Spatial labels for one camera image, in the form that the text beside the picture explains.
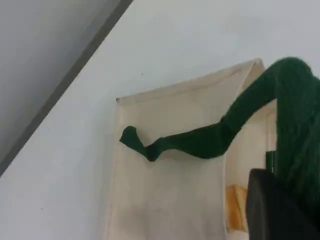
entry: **gray wall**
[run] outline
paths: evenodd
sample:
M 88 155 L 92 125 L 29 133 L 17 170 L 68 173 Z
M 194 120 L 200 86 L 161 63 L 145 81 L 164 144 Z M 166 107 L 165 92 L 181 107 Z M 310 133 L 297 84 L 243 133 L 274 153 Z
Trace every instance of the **gray wall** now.
M 0 162 L 118 2 L 0 1 Z

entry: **white wall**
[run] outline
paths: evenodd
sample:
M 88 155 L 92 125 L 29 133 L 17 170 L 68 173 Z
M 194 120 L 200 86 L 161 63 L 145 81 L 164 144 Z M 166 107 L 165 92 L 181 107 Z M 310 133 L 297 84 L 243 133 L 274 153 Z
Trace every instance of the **white wall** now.
M 0 1 L 0 161 L 117 2 Z

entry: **green yarn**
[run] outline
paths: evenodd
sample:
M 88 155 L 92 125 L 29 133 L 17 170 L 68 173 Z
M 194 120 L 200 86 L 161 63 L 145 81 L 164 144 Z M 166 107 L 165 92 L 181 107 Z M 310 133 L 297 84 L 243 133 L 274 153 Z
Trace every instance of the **green yarn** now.
M 230 106 L 218 123 L 157 139 L 143 146 L 128 126 L 120 141 L 154 162 L 170 149 L 211 159 L 224 154 L 246 121 L 277 99 L 274 174 L 300 209 L 318 226 L 320 213 L 320 81 L 294 57 L 270 66 Z

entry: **black object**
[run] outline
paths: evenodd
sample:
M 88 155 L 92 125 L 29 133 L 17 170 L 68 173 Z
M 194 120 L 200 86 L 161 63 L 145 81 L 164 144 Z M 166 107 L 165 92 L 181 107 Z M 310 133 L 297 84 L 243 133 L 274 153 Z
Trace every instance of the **black object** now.
M 320 240 L 284 184 L 266 169 L 252 169 L 246 199 L 250 240 Z

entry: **green cloth strip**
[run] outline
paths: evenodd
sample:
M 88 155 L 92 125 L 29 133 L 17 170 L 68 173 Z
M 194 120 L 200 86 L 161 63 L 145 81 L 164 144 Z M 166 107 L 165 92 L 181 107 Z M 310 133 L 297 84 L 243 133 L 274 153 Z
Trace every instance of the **green cloth strip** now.
M 298 58 L 287 57 L 271 65 L 217 123 L 162 137 L 148 146 L 143 146 L 136 128 L 128 126 L 120 141 L 151 162 L 171 149 L 211 159 L 224 154 L 246 121 L 274 99 L 274 174 L 300 209 L 320 226 L 320 82 Z

